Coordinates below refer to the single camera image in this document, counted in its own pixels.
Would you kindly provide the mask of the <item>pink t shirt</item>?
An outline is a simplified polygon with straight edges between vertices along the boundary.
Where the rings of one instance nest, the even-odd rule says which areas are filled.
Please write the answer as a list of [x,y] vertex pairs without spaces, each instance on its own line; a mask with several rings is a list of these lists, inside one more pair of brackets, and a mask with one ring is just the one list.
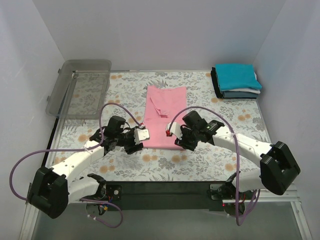
[[167,124],[181,110],[187,107],[187,88],[147,87],[146,104],[143,123],[149,131],[150,139],[143,143],[145,148],[181,150],[175,145],[175,138],[166,135]]

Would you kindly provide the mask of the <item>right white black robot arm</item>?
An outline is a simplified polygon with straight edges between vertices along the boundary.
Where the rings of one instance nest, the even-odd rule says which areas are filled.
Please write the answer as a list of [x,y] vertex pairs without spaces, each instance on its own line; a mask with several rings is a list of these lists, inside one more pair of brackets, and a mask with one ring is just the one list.
[[266,189],[281,196],[301,172],[288,145],[281,141],[271,144],[236,134],[225,123],[207,122],[195,110],[182,120],[183,124],[173,121],[166,126],[166,135],[176,136],[175,145],[194,151],[198,142],[209,143],[228,149],[258,167],[250,172],[236,171],[214,190],[215,195],[237,199],[248,191]]

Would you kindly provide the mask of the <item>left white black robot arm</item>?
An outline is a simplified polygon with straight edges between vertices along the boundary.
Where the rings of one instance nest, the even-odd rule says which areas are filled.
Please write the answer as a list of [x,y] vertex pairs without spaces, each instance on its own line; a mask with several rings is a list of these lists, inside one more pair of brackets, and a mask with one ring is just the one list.
[[106,126],[98,129],[79,152],[54,166],[40,167],[27,194],[27,202],[50,218],[59,217],[70,203],[83,198],[106,200],[112,195],[107,181],[95,173],[80,174],[116,147],[131,155],[143,149],[150,134],[144,125],[125,127],[126,120],[112,116]]

